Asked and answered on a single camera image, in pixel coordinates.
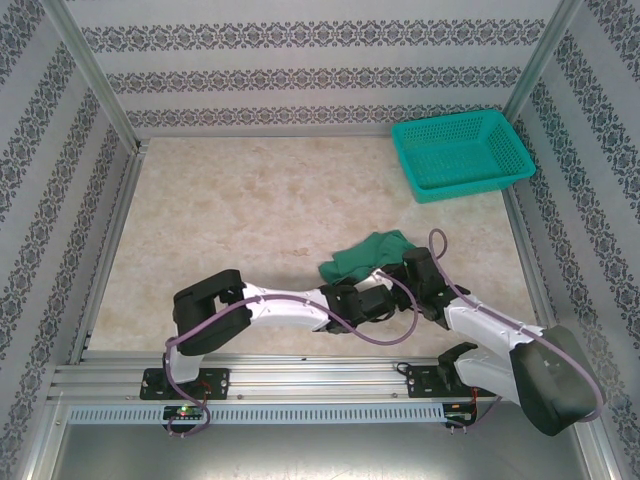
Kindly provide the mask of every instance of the green cloth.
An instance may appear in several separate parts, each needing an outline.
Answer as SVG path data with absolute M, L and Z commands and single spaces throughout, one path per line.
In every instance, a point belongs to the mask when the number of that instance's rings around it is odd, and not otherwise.
M 360 282 L 373 270 L 391 263 L 402 263 L 402 254 L 416 248 L 399 230 L 387 233 L 374 232 L 367 239 L 333 254 L 332 262 L 325 262 L 318 268 L 325 282 L 335 285 L 347 277 Z

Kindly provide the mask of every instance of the teal plastic basket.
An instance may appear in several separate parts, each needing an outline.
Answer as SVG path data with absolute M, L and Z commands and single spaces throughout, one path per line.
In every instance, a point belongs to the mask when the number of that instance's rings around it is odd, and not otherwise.
M 497 110 L 399 123 L 391 136 L 418 203 L 501 190 L 536 171 Z

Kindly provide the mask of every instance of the marble floor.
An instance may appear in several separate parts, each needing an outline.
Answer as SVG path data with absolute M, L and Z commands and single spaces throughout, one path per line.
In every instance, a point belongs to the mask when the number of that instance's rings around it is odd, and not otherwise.
M 92 333 L 91 350 L 161 351 L 175 333 L 174 293 L 220 270 L 304 290 L 318 265 L 371 232 L 400 229 L 424 245 L 445 230 L 442 263 L 485 303 L 526 322 L 534 314 L 500 192 L 420 205 L 390 138 L 156 138 L 151 141 Z M 412 316 L 363 325 L 404 333 Z M 220 351 L 245 354 L 434 356 L 458 335 L 421 319 L 400 345 L 353 335 L 254 327 Z

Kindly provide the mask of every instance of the gray metal panel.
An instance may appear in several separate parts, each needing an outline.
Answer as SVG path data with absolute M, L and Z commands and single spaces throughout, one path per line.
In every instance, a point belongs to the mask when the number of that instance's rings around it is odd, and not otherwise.
M 503 405 L 469 434 L 434 424 L 213 426 L 186 440 L 156 426 L 70 425 L 55 479 L 588 478 L 572 431 L 549 438 Z

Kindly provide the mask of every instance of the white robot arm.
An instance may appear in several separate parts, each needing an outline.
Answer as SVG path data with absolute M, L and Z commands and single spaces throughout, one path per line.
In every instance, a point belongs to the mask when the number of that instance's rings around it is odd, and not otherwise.
M 464 348 L 451 349 L 455 354 L 449 351 L 439 358 L 438 369 L 444 388 L 451 389 L 454 385 L 478 387 L 502 396 L 520 405 L 532 423 L 548 435 L 557 434 L 594 411 L 593 388 L 574 367 L 532 338 L 532 334 L 538 335 L 553 343 L 595 378 L 568 330 L 562 327 L 543 329 L 509 317 L 507 319 L 514 327 L 507 327 L 486 313 L 491 311 L 490 307 L 477 307 L 480 302 L 470 292 L 462 287 L 450 288 L 427 248 L 410 250 L 403 260 L 401 264 L 374 271 L 360 283 L 346 281 L 306 292 L 269 290 L 245 283 L 237 270 L 220 272 L 182 290 L 174 297 L 174 321 L 179 335 L 214 315 L 216 302 L 229 305 L 247 299 L 254 299 L 254 302 L 246 302 L 172 347 L 168 366 L 173 379 L 178 384 L 193 382 L 198 377 L 202 357 L 250 325 L 295 326 L 314 332 L 346 333 L 349 330 L 332 319 L 328 312 L 346 320 L 352 330 L 365 322 L 388 320 L 395 311 L 411 308 L 407 295 L 410 292 L 427 320 L 473 341 Z M 398 283 L 406 288 L 398 288 Z M 464 294 L 467 301 L 456 291 Z M 255 301 L 256 297 L 277 295 L 295 297 L 293 300 L 297 301 Z

